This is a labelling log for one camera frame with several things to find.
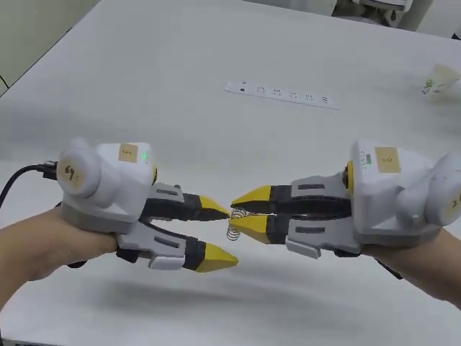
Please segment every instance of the white table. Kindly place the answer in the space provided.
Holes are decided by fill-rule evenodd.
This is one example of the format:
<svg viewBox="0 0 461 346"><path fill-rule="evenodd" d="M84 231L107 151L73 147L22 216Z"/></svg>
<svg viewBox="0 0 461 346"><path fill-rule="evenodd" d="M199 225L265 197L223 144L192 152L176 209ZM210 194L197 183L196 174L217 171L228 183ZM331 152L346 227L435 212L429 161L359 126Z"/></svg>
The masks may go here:
<svg viewBox="0 0 461 346"><path fill-rule="evenodd" d="M224 205L259 185L339 171L359 137L434 159L459 153L459 98L433 105L419 89L434 63L461 68L460 56L454 40L243 1L106 0L0 99L1 181L55 159L79 135L149 141L160 180ZM224 92L239 79L323 92L341 111ZM20 181L2 226L60 198L38 174ZM63 268L9 302L4 336L54 345L460 343L457 310L372 259L324 252L315 261L244 236L231 243L220 221L169 228L215 242L239 266L153 272L105 256ZM461 233L459 223L450 229Z"/></svg>

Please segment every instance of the yellow plastic part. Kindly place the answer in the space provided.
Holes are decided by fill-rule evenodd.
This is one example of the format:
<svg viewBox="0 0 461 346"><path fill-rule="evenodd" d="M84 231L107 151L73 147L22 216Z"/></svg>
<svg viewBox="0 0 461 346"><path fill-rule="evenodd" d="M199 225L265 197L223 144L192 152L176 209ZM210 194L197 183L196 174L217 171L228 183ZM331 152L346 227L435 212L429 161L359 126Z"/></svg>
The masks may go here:
<svg viewBox="0 0 461 346"><path fill-rule="evenodd" d="M352 195L354 193L354 165L352 161L347 162L347 184L347 190Z"/></svg>
<svg viewBox="0 0 461 346"><path fill-rule="evenodd" d="M232 202L232 205L251 202L254 200L269 200L270 195L271 185L264 185L237 198Z"/></svg>
<svg viewBox="0 0 461 346"><path fill-rule="evenodd" d="M153 168L152 168L152 185L154 185L155 182L156 182L157 174L158 174L157 166L153 165Z"/></svg>
<svg viewBox="0 0 461 346"><path fill-rule="evenodd" d="M243 218L232 218L229 224L251 238L264 244L271 244L266 235L267 215L250 215Z"/></svg>
<svg viewBox="0 0 461 346"><path fill-rule="evenodd" d="M211 198L208 198L205 196L199 196L199 197L200 197L200 204L202 204L202 209L217 210L223 214L226 214L228 217L230 216L229 212L225 208L221 207Z"/></svg>
<svg viewBox="0 0 461 346"><path fill-rule="evenodd" d="M237 257L224 251L216 245L207 243L205 258L195 270L196 272L212 272L213 270L234 267L238 263Z"/></svg>

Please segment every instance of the power socket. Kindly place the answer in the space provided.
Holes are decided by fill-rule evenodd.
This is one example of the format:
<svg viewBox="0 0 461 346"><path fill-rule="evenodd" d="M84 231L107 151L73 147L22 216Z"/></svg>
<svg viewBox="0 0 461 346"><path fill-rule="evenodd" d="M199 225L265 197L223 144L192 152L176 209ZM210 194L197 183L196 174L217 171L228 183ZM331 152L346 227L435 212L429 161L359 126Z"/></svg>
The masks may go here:
<svg viewBox="0 0 461 346"><path fill-rule="evenodd" d="M266 99L278 99L279 101L339 110L335 102L326 95L313 94L309 92L296 92L294 90L274 88L269 86L267 87L259 83L252 83L247 81L230 81L225 86L225 90L234 94L263 97Z"/></svg>

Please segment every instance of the small spring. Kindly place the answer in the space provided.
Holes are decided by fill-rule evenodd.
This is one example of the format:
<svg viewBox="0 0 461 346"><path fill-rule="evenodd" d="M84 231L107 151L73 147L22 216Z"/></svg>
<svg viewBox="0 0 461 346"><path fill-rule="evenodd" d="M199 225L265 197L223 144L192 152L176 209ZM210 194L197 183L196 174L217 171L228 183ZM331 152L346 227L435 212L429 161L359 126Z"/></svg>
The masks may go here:
<svg viewBox="0 0 461 346"><path fill-rule="evenodd" d="M230 219L233 219L233 218L243 218L245 216L249 216L249 215L252 215L252 213L244 210L244 209L240 209L240 208L235 208L232 210L232 213L230 214ZM231 225L228 226L228 231L227 233L225 234L229 240L231 241L235 241L237 240L238 238L240 238L240 231L237 231L235 228L233 228Z"/></svg>

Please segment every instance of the hand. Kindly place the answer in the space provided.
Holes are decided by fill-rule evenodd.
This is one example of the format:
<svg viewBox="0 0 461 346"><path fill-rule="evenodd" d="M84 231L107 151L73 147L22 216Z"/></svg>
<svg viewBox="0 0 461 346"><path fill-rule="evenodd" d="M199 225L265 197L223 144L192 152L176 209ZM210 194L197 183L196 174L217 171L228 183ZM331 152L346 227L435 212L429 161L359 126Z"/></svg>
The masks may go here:
<svg viewBox="0 0 461 346"><path fill-rule="evenodd" d="M14 249L27 279L46 278L62 265L90 260L117 250L112 234L82 231L59 217L59 208L15 223L1 232L1 242Z"/></svg>
<svg viewBox="0 0 461 346"><path fill-rule="evenodd" d="M461 309L461 241L445 229L435 240L418 247L368 246L363 253L383 262L430 296Z"/></svg>

